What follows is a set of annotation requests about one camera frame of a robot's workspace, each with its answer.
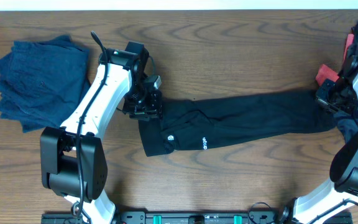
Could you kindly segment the black t-shirt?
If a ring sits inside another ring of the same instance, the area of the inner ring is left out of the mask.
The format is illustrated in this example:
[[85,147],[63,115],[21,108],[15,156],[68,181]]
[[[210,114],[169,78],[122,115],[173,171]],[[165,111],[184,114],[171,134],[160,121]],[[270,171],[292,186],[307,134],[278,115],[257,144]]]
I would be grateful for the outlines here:
[[162,118],[139,121],[146,156],[208,150],[281,134],[313,134],[336,126],[313,90],[210,100],[167,100]]

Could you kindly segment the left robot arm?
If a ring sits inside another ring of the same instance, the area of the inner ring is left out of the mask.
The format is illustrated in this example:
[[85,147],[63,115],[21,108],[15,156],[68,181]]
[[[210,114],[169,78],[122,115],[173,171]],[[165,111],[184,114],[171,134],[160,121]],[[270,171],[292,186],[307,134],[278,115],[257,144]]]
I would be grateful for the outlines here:
[[104,186],[108,166],[102,141],[118,104],[138,121],[162,117],[161,79],[144,70],[151,57],[143,44],[103,48],[96,78],[59,128],[40,137],[42,185],[72,204],[70,213],[45,213],[42,223],[115,223],[116,206]]

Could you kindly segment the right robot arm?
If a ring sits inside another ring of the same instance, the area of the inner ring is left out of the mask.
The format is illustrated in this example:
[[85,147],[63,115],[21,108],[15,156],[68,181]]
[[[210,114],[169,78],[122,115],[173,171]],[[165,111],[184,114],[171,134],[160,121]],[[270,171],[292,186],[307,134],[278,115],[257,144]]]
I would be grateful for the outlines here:
[[[347,50],[339,78],[325,79],[316,101],[326,110],[350,116],[358,111],[358,41]],[[334,156],[329,179],[287,205],[280,223],[324,223],[343,210],[358,207],[358,131]]]

